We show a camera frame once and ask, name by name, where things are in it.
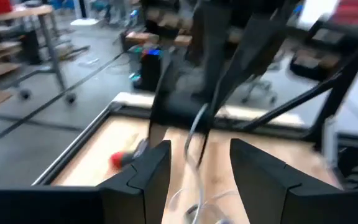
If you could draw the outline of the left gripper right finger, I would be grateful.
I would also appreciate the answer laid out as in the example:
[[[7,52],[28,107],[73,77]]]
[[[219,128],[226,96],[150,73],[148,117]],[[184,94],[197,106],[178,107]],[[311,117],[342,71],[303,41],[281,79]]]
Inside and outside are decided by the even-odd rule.
[[[240,139],[234,180],[250,224],[358,224],[358,190],[340,190]]]

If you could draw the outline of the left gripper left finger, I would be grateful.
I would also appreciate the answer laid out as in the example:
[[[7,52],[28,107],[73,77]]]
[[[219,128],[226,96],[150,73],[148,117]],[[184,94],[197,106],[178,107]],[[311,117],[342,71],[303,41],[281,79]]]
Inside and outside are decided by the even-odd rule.
[[[159,224],[170,183],[162,141],[94,187],[0,189],[0,224]]]

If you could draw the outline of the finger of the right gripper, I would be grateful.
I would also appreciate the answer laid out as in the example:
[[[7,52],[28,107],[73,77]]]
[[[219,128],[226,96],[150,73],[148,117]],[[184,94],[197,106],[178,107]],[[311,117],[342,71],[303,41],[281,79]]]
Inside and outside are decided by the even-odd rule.
[[[205,115],[207,129],[211,129],[213,117],[233,91],[252,74],[264,73],[282,45],[286,22],[282,19],[253,15],[249,18],[239,44],[212,102],[207,103]]]
[[[149,123],[149,146],[157,146],[169,127],[190,129],[198,100],[176,90],[178,66],[169,52],[160,54],[161,76],[155,91]]]

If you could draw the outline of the clear safety glasses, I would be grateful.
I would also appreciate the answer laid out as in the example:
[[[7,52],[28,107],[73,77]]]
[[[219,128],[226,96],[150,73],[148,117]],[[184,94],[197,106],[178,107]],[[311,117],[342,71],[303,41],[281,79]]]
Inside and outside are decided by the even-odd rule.
[[[197,204],[191,206],[184,214],[184,224],[192,224],[197,211]],[[212,202],[205,202],[200,209],[198,224],[232,224],[228,216]]]

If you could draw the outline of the black computer tower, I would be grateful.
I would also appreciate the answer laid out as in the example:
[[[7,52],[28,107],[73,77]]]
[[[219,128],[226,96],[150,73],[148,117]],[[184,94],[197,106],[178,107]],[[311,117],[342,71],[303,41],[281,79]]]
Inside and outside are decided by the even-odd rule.
[[[146,91],[155,91],[161,75],[160,49],[144,50],[140,60],[140,88]]]

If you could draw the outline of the office chair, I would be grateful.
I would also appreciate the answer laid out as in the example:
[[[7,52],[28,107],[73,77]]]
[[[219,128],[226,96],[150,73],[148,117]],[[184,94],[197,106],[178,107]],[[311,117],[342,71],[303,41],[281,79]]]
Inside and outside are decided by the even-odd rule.
[[[272,90],[272,82],[268,80],[262,80],[261,75],[251,75],[247,80],[247,91],[245,97],[241,99],[242,103],[248,102],[251,93],[255,89],[259,89],[265,93],[265,96],[269,98],[269,103],[273,105],[277,101],[277,92]]]

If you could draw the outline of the red black drill battery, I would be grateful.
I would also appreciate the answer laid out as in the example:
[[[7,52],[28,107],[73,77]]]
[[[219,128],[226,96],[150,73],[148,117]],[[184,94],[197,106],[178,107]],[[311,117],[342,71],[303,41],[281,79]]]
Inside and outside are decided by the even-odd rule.
[[[149,148],[148,139],[142,139],[134,151],[119,151],[111,155],[109,161],[113,169],[119,170],[132,163]]]

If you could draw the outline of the cardboard box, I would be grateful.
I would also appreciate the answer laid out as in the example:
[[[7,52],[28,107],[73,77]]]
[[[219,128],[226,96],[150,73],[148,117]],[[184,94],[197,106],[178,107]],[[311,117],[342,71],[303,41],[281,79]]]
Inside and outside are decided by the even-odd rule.
[[[148,32],[130,32],[125,36],[125,41],[132,44],[157,44],[160,37]]]

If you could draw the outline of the wooden workbench on casters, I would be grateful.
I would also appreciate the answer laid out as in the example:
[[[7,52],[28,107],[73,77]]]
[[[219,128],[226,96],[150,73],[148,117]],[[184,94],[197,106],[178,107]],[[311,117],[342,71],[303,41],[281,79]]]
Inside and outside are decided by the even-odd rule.
[[[76,95],[69,90],[66,81],[60,69],[57,51],[55,50],[54,43],[52,42],[51,34],[45,22],[47,15],[53,16],[53,7],[48,4],[42,4],[37,7],[27,7],[25,4],[18,4],[12,8],[12,11],[0,13],[0,21],[10,19],[18,19],[27,16],[37,16],[40,22],[40,28],[45,38],[45,43],[48,49],[49,56],[52,59],[52,68],[48,72],[55,73],[58,85],[61,92],[65,95],[68,104],[72,104],[76,100]]]

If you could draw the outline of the black aluminium rig frame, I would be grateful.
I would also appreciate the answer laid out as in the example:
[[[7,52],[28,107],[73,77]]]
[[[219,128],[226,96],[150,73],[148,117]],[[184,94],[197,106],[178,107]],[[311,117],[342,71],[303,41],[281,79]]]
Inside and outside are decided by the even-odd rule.
[[[333,113],[335,109],[335,100],[327,102],[321,110],[318,120],[312,128],[307,130],[306,136],[302,136],[302,128],[272,125],[269,122],[281,114],[305,103],[306,101],[322,94],[323,92],[334,89],[339,93],[345,87],[344,82],[350,78],[352,64],[358,61],[358,30],[347,30],[337,27],[333,30],[339,36],[338,40],[333,43],[322,40],[313,40],[312,35],[308,34],[303,43],[311,50],[317,50],[320,55],[330,53],[339,56],[339,61],[330,68],[325,69],[326,79],[319,83],[306,93],[297,96],[295,99],[281,105],[271,112],[256,118],[252,121],[240,122],[236,119],[218,119],[214,121],[211,128],[227,129],[229,131],[238,131],[244,133],[256,133],[258,128],[264,128],[266,135],[276,136],[278,138],[289,139],[291,131],[295,132],[294,139],[302,141],[318,140],[317,133],[322,130],[323,119]],[[79,152],[80,148],[91,137],[96,128],[104,122],[108,116],[114,113],[112,108],[115,104],[111,103],[102,113],[75,139],[72,144],[60,155],[60,157],[36,180],[36,184],[50,184],[63,171],[67,164]],[[346,146],[344,151],[339,153],[338,164],[334,166],[334,173],[345,184],[351,188],[358,189],[358,148],[355,146]]]

